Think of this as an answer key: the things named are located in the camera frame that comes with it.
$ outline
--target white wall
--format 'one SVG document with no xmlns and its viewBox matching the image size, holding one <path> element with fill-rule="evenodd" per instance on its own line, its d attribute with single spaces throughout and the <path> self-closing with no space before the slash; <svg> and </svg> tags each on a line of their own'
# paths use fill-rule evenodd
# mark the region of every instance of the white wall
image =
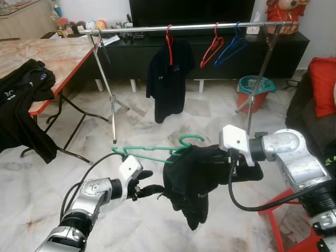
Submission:
<svg viewBox="0 0 336 252">
<path fill-rule="evenodd" d="M 59 0 L 64 17 L 70 20 L 99 20 L 108 23 L 125 21 L 131 13 L 128 0 Z M 266 20 L 266 0 L 256 0 L 252 19 L 258 11 L 261 21 Z M 307 68 L 313 57 L 334 56 L 336 51 L 336 0 L 311 0 L 300 18 L 300 32 L 310 43 L 298 68 Z"/>
</svg>

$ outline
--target bucket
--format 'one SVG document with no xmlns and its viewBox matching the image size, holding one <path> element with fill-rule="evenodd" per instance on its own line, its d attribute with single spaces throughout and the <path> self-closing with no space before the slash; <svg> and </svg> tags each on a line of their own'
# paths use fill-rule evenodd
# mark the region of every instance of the bucket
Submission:
<svg viewBox="0 0 336 252">
<path fill-rule="evenodd" d="M 249 94 L 252 93 L 256 80 L 258 76 L 245 76 L 239 80 L 239 94 L 238 94 L 238 101 L 237 106 L 238 108 L 242 105 L 247 99 Z M 257 90 L 255 95 L 255 101 L 253 105 L 252 112 L 255 113 L 258 111 L 260 106 L 262 105 L 263 101 L 265 100 L 267 94 L 269 92 L 275 92 L 276 86 L 273 81 L 263 77 L 260 82 L 260 87 Z M 248 113 L 249 105 L 246 105 L 241 111 L 243 113 Z"/>
</svg>

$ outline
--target black cable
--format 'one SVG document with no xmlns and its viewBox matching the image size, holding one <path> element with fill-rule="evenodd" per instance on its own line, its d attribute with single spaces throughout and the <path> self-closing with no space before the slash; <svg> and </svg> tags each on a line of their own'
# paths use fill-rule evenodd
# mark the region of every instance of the black cable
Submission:
<svg viewBox="0 0 336 252">
<path fill-rule="evenodd" d="M 64 213 L 69 209 L 71 203 L 73 202 L 73 200 L 75 199 L 78 191 L 79 191 L 79 188 L 80 186 L 82 185 L 82 183 L 84 182 L 84 180 L 86 179 L 86 177 L 88 176 L 88 174 L 92 171 L 93 168 L 95 168 L 95 166 L 97 164 L 99 164 L 101 161 L 103 161 L 104 159 L 108 158 L 109 156 L 113 156 L 113 155 L 119 155 L 121 157 L 125 157 L 123 154 L 120 154 L 120 153 L 115 153 L 115 152 L 111 152 L 105 156 L 103 156 L 101 159 L 99 159 L 96 163 L 94 163 L 90 168 L 88 168 L 88 170 L 86 171 L 86 173 L 84 174 L 84 176 L 82 177 L 82 179 L 80 180 L 80 182 L 74 184 L 69 190 L 68 192 L 66 193 L 64 199 L 63 199 L 63 202 L 62 202 L 62 207 L 61 207 L 61 212 L 60 212 L 60 215 L 59 215 L 59 221 L 61 222 L 63 216 L 64 216 Z M 66 201 L 67 201 L 67 198 L 69 196 L 69 194 L 71 193 L 71 191 L 75 188 L 75 192 L 72 194 L 72 197 L 71 199 L 69 200 L 69 203 L 67 204 L 67 207 L 65 208 L 65 204 L 66 204 Z"/>
<path fill-rule="evenodd" d="M 231 160 L 231 168 L 230 168 L 230 173 L 229 173 L 229 179 L 228 179 L 228 187 L 229 187 L 229 194 L 230 194 L 230 198 L 232 200 L 232 202 L 240 209 L 244 210 L 244 211 L 248 211 L 248 212 L 258 212 L 258 211 L 264 211 L 264 210 L 267 210 L 267 209 L 270 209 L 272 207 L 275 207 L 275 206 L 278 206 L 278 205 L 282 205 L 283 203 L 286 203 L 288 201 L 291 201 L 291 200 L 294 200 L 296 198 L 299 198 L 299 197 L 302 197 L 308 193 L 311 193 L 317 189 L 320 189 L 322 187 L 325 187 L 329 184 L 331 184 L 333 182 L 333 180 L 328 180 L 328 181 L 325 181 L 325 182 L 322 182 L 320 184 L 317 184 L 315 186 L 312 186 L 308 189 L 305 189 L 304 191 L 301 191 L 301 192 L 298 192 L 298 193 L 294 193 L 290 196 L 287 196 L 287 197 L 284 197 L 282 199 L 279 199 L 277 201 L 274 201 L 272 203 L 269 203 L 269 204 L 266 204 L 266 205 L 263 205 L 263 206 L 256 206 L 256 207 L 246 207 L 246 206 L 242 206 L 240 205 L 234 195 L 233 195 L 233 190 L 232 190 L 232 174 L 233 174 L 233 171 L 236 167 L 236 163 L 237 161 L 236 160 Z"/>
</svg>

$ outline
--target hanging shirt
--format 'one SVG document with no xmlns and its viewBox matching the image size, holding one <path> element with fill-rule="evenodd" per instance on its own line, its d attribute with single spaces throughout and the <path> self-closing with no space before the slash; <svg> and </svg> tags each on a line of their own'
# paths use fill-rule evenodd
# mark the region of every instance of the hanging shirt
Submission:
<svg viewBox="0 0 336 252">
<path fill-rule="evenodd" d="M 162 123 L 171 114 L 184 108 L 185 78 L 194 69 L 195 62 L 188 42 L 174 40 L 173 65 L 166 43 L 153 57 L 148 68 L 146 97 L 155 99 L 155 121 Z"/>
<path fill-rule="evenodd" d="M 44 66 L 30 59 L 0 79 L 0 152 L 25 145 L 49 163 L 58 148 L 28 113 L 33 101 L 54 98 L 55 75 Z"/>
</svg>

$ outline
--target clothes hanger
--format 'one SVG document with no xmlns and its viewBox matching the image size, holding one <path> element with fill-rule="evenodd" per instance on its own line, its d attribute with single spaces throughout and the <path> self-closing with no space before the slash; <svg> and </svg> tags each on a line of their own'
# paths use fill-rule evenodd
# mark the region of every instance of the clothes hanger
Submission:
<svg viewBox="0 0 336 252">
<path fill-rule="evenodd" d="M 224 45 L 224 38 L 223 37 L 218 37 L 217 35 L 217 25 L 219 24 L 219 22 L 217 22 L 215 24 L 215 38 L 214 40 L 212 41 L 211 45 L 209 46 L 208 50 L 205 52 L 204 56 L 203 56 L 203 59 L 201 61 L 201 64 L 200 64 L 200 68 L 203 68 L 207 63 L 208 61 L 215 56 L 215 54 L 222 48 L 222 46 Z"/>
<path fill-rule="evenodd" d="M 173 45 L 173 41 L 174 38 L 171 34 L 169 34 L 169 28 L 172 27 L 173 25 L 168 25 L 167 26 L 167 30 L 166 30 L 166 40 L 167 40 L 167 44 L 168 44 L 168 49 L 169 49 L 169 57 L 170 57 L 170 61 L 169 61 L 169 65 L 173 65 L 173 53 L 172 53 L 172 45 Z"/>
<path fill-rule="evenodd" d="M 222 51 L 222 53 L 218 56 L 218 59 L 216 59 L 216 61 L 215 61 L 215 67 L 218 67 L 219 65 L 223 64 L 226 60 L 228 60 L 234 54 L 238 53 L 240 50 L 242 50 L 243 48 L 245 48 L 247 46 L 247 43 L 248 43 L 247 40 L 245 38 L 241 37 L 240 34 L 239 34 L 239 28 L 238 28 L 239 23 L 240 22 L 236 23 L 236 27 L 235 27 L 236 35 L 235 35 L 235 37 L 232 39 L 230 45 L 228 45 Z M 232 53 L 221 60 L 224 53 L 226 53 L 229 50 L 233 50 Z"/>
<path fill-rule="evenodd" d="M 127 150 L 144 150 L 144 151 L 166 150 L 166 151 L 169 151 L 170 155 L 181 156 L 182 154 L 176 153 L 176 151 L 179 151 L 179 150 L 182 150 L 182 149 L 187 149 L 191 146 L 190 143 L 183 142 L 183 139 L 186 139 L 186 138 L 197 138 L 197 139 L 200 139 L 202 142 L 205 141 L 205 139 L 200 135 L 187 134 L 187 135 L 181 136 L 178 139 L 178 142 L 181 144 L 181 146 L 177 147 L 177 148 L 172 148 L 172 147 L 147 148 L 147 147 L 143 147 L 143 146 L 125 146 L 125 147 L 123 147 L 123 151 L 118 151 L 118 147 L 112 147 L 112 151 L 115 152 L 115 153 L 123 154 L 123 155 L 132 155 L 132 156 L 136 156 L 136 157 L 142 158 L 142 159 L 148 159 L 148 160 L 163 162 L 163 163 L 167 163 L 167 164 L 172 164 L 173 162 L 171 162 L 171 161 L 156 159 L 156 158 L 153 158 L 153 157 L 150 157 L 150 156 L 143 156 L 143 155 L 139 155 L 139 154 L 132 154 L 132 153 L 128 153 Z"/>
</svg>

